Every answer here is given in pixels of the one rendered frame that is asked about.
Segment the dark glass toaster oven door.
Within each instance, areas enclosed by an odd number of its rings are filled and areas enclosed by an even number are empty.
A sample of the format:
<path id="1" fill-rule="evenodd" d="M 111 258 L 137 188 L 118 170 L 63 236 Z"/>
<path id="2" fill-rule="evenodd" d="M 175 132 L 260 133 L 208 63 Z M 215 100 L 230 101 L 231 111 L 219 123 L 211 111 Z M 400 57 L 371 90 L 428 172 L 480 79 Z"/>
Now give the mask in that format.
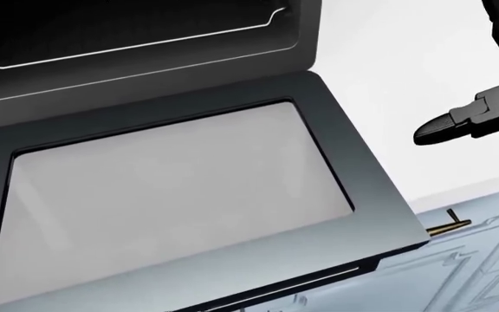
<path id="1" fill-rule="evenodd" d="M 231 312 L 428 240 L 313 72 L 0 128 L 0 312 Z"/>

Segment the black toaster oven body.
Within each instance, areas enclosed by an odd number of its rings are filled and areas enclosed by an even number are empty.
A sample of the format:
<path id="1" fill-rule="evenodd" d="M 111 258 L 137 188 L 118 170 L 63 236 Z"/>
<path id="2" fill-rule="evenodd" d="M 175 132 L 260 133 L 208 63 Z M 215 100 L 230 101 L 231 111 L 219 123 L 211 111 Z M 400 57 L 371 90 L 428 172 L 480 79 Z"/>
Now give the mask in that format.
<path id="1" fill-rule="evenodd" d="M 0 127 L 314 64 L 322 0 L 0 0 Z"/>

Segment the light blue cabinet front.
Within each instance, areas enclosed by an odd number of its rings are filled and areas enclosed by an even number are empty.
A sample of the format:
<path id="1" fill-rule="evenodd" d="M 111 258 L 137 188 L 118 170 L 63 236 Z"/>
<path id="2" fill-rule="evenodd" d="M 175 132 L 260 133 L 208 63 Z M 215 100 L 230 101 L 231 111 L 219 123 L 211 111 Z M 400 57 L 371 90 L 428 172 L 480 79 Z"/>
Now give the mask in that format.
<path id="1" fill-rule="evenodd" d="M 451 312 L 499 244 L 499 193 L 449 207 L 471 224 L 379 262 L 374 272 L 237 312 Z"/>

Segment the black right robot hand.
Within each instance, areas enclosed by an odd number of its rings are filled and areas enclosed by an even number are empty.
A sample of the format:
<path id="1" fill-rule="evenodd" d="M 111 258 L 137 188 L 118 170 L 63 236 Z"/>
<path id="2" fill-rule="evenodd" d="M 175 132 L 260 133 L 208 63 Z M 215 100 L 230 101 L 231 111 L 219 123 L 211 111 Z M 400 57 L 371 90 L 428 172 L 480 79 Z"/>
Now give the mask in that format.
<path id="1" fill-rule="evenodd" d="M 482 0 L 491 22 L 491 35 L 499 48 L 499 0 Z M 499 86 L 483 90 L 463 107 L 452 108 L 425 122 L 413 134 L 418 146 L 436 145 L 469 135 L 474 139 L 499 132 Z"/>

